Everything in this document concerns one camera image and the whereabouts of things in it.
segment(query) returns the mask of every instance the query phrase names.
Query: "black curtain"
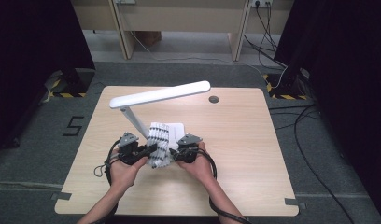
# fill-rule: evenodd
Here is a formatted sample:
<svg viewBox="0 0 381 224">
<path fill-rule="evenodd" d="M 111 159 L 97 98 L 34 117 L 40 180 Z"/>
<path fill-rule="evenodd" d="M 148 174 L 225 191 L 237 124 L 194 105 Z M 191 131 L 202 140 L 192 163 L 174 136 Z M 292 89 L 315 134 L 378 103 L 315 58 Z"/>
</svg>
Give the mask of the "black curtain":
<svg viewBox="0 0 381 224">
<path fill-rule="evenodd" d="M 294 60 L 307 26 L 315 25 L 308 22 L 318 2 L 295 0 L 278 60 Z M 381 215 L 381 0 L 326 3 L 318 14 L 326 18 L 323 32 L 311 37 L 299 65 L 309 71 L 317 103 Z"/>
<path fill-rule="evenodd" d="M 0 147 L 16 137 L 55 71 L 94 69 L 69 0 L 0 1 Z"/>
</svg>

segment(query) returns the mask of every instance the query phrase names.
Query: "wrist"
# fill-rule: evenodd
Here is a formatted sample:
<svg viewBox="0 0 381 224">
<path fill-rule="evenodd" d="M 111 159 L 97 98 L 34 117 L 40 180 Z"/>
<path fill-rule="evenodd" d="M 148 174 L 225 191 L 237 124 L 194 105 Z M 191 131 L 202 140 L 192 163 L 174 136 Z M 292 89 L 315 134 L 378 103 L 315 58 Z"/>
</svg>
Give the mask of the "wrist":
<svg viewBox="0 0 381 224">
<path fill-rule="evenodd" d="M 205 189 L 210 189 L 212 186 L 216 185 L 218 182 L 213 176 L 208 176 L 205 178 L 199 179 Z"/>
<path fill-rule="evenodd" d="M 123 196 L 123 194 L 124 194 L 124 192 L 126 192 L 126 190 L 127 190 L 127 188 L 125 188 L 124 186 L 119 186 L 119 185 L 112 185 L 109 188 L 109 191 L 113 195 L 115 195 L 115 196 L 117 196 L 119 198 L 121 198 Z"/>
</svg>

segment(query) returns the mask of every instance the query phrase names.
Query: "lamp head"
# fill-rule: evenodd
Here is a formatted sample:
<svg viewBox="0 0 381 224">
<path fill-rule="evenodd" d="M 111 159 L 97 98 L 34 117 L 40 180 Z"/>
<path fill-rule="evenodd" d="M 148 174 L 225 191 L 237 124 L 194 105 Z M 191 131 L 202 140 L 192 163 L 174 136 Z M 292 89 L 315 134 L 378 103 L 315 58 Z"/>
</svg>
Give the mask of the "lamp head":
<svg viewBox="0 0 381 224">
<path fill-rule="evenodd" d="M 109 107 L 111 109 L 129 107 L 132 105 L 143 105 L 153 102 L 175 99 L 178 97 L 190 96 L 210 91 L 210 83 L 208 81 L 194 82 L 190 84 L 169 87 L 156 91 L 145 91 L 132 95 L 126 95 L 113 98 Z"/>
</svg>

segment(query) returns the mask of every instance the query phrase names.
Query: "floor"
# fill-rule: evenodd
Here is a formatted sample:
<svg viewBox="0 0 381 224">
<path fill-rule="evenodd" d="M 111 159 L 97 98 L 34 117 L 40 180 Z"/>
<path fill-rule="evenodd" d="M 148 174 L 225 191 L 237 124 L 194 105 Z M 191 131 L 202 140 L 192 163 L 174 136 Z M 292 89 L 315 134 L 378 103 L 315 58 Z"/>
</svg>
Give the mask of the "floor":
<svg viewBox="0 0 381 224">
<path fill-rule="evenodd" d="M 116 31 L 84 31 L 95 62 L 116 63 L 207 63 L 207 64 L 249 64 L 277 66 L 265 57 L 259 57 L 246 41 L 241 49 L 241 57 L 234 62 L 231 56 L 227 34 L 162 32 L 162 41 L 144 49 L 137 45 L 131 60 L 124 60 L 119 37 Z M 254 44 L 259 45 L 263 35 L 247 35 Z M 280 35 L 272 35 L 278 44 Z M 263 48 L 271 49 L 271 44 L 263 40 Z"/>
</svg>

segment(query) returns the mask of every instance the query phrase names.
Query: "desk lamp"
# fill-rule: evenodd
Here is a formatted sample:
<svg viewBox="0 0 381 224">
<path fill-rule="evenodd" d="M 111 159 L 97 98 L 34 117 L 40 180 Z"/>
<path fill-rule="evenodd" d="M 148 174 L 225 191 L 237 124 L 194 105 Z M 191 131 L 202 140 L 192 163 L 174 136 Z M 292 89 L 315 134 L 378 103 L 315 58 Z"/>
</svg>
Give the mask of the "desk lamp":
<svg viewBox="0 0 381 224">
<path fill-rule="evenodd" d="M 132 95 L 125 95 L 113 98 L 109 102 L 111 109 L 120 109 L 123 115 L 148 139 L 149 130 L 144 123 L 133 113 L 130 106 L 149 104 L 164 100 L 175 99 L 184 96 L 190 96 L 210 91 L 208 81 L 194 82 L 190 84 L 169 87 L 156 91 L 145 91 Z M 182 123 L 167 123 L 169 126 L 169 146 L 175 145 L 177 140 L 185 135 L 184 125 Z"/>
</svg>

